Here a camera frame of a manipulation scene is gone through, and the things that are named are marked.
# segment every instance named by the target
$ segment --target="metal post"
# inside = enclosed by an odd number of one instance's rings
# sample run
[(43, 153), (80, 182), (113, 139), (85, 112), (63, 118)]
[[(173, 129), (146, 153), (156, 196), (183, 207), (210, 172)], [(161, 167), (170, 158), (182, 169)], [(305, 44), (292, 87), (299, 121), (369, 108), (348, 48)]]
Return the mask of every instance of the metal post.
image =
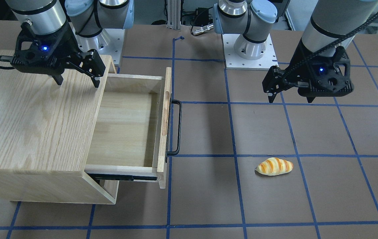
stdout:
[(180, 10), (181, 0), (167, 0), (168, 28), (180, 30)]

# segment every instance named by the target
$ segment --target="floor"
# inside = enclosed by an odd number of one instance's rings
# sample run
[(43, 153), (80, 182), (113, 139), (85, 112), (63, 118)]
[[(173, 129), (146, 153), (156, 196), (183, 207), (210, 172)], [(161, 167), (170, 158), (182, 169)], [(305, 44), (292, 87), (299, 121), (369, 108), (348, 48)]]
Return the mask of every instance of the floor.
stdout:
[[(0, 24), (0, 48), (13, 49), (18, 31)], [(301, 35), (272, 31), (280, 67)], [(313, 104), (294, 89), (269, 104), (265, 72), (225, 69), (212, 32), (135, 25), (123, 54), (122, 74), (173, 67), (183, 117), (166, 189), (121, 182), (116, 205), (0, 199), (0, 239), (378, 239), (378, 35), (358, 35), (348, 48), (356, 90)], [(174, 146), (176, 132), (174, 109)], [(257, 174), (271, 156), (294, 170)]]

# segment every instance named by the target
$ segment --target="toy bread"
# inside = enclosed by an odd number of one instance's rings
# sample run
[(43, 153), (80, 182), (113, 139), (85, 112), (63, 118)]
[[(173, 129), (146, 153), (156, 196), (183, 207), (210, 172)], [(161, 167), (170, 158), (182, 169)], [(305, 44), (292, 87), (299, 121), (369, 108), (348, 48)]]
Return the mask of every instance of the toy bread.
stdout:
[(260, 163), (255, 170), (260, 174), (275, 176), (289, 173), (293, 168), (294, 164), (292, 162), (279, 158), (268, 158)]

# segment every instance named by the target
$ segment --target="drawer handle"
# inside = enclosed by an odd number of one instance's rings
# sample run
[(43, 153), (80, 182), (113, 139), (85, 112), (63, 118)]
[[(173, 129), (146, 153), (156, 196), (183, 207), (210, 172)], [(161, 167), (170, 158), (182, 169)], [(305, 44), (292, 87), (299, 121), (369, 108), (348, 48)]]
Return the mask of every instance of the drawer handle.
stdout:
[(180, 151), (180, 131), (182, 127), (182, 102), (180, 100), (171, 100), (172, 104), (179, 106), (179, 128), (177, 130), (177, 149), (175, 151), (167, 151), (167, 156), (175, 156)]

